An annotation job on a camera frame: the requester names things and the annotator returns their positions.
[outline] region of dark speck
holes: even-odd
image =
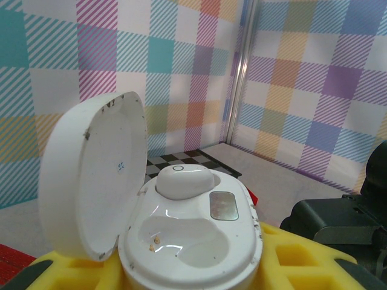
[[[86,139],[86,140],[89,140],[89,138],[90,138],[89,130],[90,130],[90,128],[87,128],[86,132],[85,132],[84,135],[83,135],[83,136],[85,136],[85,139]]]

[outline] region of red fabric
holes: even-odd
[[[34,260],[34,257],[0,244],[0,285],[7,283]]]
[[[249,191],[250,197],[252,198],[254,205],[256,205],[258,203],[258,198],[254,195],[254,193],[251,192],[250,189],[247,190]]]

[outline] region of white lid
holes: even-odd
[[[91,98],[58,121],[38,197],[45,235],[58,253],[95,261],[112,254],[144,182],[146,136],[135,92]]]

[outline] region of plaid wall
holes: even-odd
[[[37,195],[57,120],[136,91],[149,155],[217,143],[238,0],[0,0],[0,208]]]
[[[234,145],[347,192],[387,139],[387,1],[264,1]]]

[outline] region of gray floor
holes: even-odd
[[[259,219],[272,225],[278,226],[298,201],[342,195],[330,186],[226,144],[204,151],[242,173],[239,180],[259,198]],[[35,257],[52,250],[39,223],[36,200],[0,210],[0,243]]]

